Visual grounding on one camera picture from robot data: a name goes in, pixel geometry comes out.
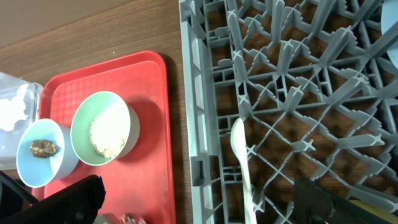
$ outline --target green bowl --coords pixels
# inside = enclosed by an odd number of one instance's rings
[[[124,133],[128,137],[123,149],[113,158],[105,158],[99,155],[90,142],[91,123],[108,108],[120,112],[119,118],[126,120],[126,124],[129,126]],[[110,91],[100,91],[92,94],[81,103],[73,117],[70,136],[73,150],[81,161],[91,166],[102,166],[130,152],[138,140],[139,130],[137,113],[119,95]]]

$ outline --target tray rim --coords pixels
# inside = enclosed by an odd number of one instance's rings
[[[128,59],[138,59],[135,63],[125,64],[120,67],[114,67],[112,69],[104,69],[102,72],[96,72],[89,75],[81,75],[82,72],[86,72],[87,70],[98,68],[104,65],[109,65],[113,63],[118,63],[122,60]],[[165,128],[166,128],[166,156],[167,156],[167,182],[169,185],[169,201],[170,201],[170,219],[172,223],[176,223],[176,213],[175,213],[175,197],[174,197],[174,173],[173,173],[173,160],[172,160],[172,146],[171,146],[171,132],[170,132],[170,111],[169,111],[169,91],[168,91],[168,82],[167,82],[167,69],[166,64],[162,56],[160,56],[157,52],[151,50],[143,50],[140,52],[135,52],[132,54],[128,54],[122,57],[114,58],[111,60],[107,60],[104,62],[96,63],[94,65],[89,65],[87,67],[78,68],[76,70],[72,70],[69,72],[61,73],[52,77],[47,84],[43,87],[42,94],[40,96],[40,107],[39,107],[39,119],[45,118],[46,115],[43,113],[43,102],[45,100],[49,100],[50,104],[52,99],[52,95],[55,93],[55,90],[63,83],[65,83],[62,79],[65,77],[69,77],[70,75],[74,75],[75,77],[72,80],[77,80],[79,78],[89,77],[91,75],[96,75],[98,73],[108,72],[114,69],[123,68],[126,66],[134,65],[137,63],[151,61],[156,63],[160,68],[160,75],[162,76],[163,83],[163,98],[164,98],[164,112],[165,112]],[[41,188],[33,188],[32,195],[37,197],[39,200],[44,199],[45,186]]]

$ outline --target clear plastic container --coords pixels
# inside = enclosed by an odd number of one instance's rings
[[[16,169],[19,140],[38,119],[43,86],[0,72],[0,170]]]

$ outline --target plastic dish drying rack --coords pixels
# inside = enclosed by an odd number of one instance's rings
[[[398,105],[398,69],[386,56],[386,50],[398,40],[398,23],[372,41],[368,30],[381,30],[380,0],[304,0],[295,1],[294,5],[291,2],[179,0],[194,223],[243,223],[243,219],[233,219],[227,193],[229,185],[241,183],[240,168],[226,165],[226,152],[220,140],[229,138],[233,121],[238,117],[266,130],[258,142],[247,145],[249,165],[250,160],[256,159],[272,171],[261,185],[254,184],[256,179],[252,177],[253,209],[257,216],[267,215],[270,208],[277,213],[275,223],[294,223],[293,202],[280,207],[265,192],[276,179],[283,179],[292,189],[295,177],[285,174],[284,169],[295,156],[308,159],[316,167],[308,178],[317,181],[327,175],[348,188],[342,195],[345,198],[357,198],[388,212],[398,208],[396,196],[364,184],[374,175],[398,184],[396,172],[388,166],[398,145],[392,110]],[[316,7],[310,21],[302,15],[308,4]],[[226,24],[214,29],[210,15],[216,11]],[[352,24],[327,32],[324,26],[332,15],[347,18]],[[262,22],[267,18],[271,19],[271,26],[265,28]],[[289,29],[305,35],[286,37]],[[261,39],[268,42],[258,46]],[[310,48],[314,40],[327,47],[315,52]],[[227,49],[230,57],[217,58],[213,63],[220,48]],[[279,55],[277,60],[270,59],[275,54]],[[295,63],[298,58],[307,63]],[[258,71],[259,66],[266,69]],[[228,86],[232,86],[232,101],[238,109],[220,114],[218,108],[225,102],[218,100],[217,92]],[[308,95],[315,100],[305,101]],[[264,100],[275,106],[259,110]],[[365,110],[347,106],[369,101],[372,103]],[[301,112],[304,110],[320,112],[318,116],[307,116]],[[353,122],[343,136],[335,136],[325,125],[332,111]],[[274,124],[260,118],[267,116],[277,116]],[[294,140],[278,128],[287,117],[308,127]],[[311,138],[313,133],[334,145],[324,160],[317,158],[318,151],[323,149],[317,148]],[[271,136],[290,150],[279,164],[260,153]],[[361,152],[361,148],[373,146],[383,146],[382,152],[374,157]],[[338,154],[343,151],[366,164],[355,182],[335,172]]]

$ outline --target spoon handle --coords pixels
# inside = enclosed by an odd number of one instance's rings
[[[254,213],[250,174],[247,161],[243,161],[241,163],[241,170],[243,182],[244,222],[245,224],[257,224],[256,213]]]

